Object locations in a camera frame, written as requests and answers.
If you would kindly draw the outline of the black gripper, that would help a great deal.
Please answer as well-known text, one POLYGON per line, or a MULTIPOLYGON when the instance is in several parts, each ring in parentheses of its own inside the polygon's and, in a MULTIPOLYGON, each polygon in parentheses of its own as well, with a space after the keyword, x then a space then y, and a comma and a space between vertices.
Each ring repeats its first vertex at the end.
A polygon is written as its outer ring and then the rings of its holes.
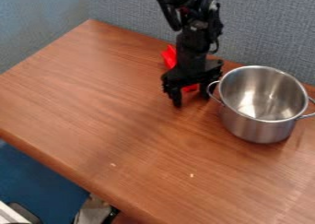
POLYGON ((182 106, 182 90, 190 85, 198 85, 201 97, 210 99, 208 87, 222 76, 222 60, 212 60, 209 52, 212 45, 218 46, 218 40, 209 39, 203 30, 185 29, 178 36, 178 63, 162 75, 163 91, 169 93, 174 106, 182 106))

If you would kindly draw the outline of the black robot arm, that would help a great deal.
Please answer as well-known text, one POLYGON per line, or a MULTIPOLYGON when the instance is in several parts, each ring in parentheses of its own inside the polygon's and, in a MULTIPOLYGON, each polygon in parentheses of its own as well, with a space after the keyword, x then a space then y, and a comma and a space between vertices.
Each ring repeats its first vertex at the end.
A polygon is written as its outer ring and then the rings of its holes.
POLYGON ((224 60, 212 60, 209 54, 220 50, 224 34, 220 0, 157 0, 177 37, 177 64, 162 75, 163 91, 174 106, 182 106, 182 89, 199 84, 199 93, 208 100, 224 74, 224 60))

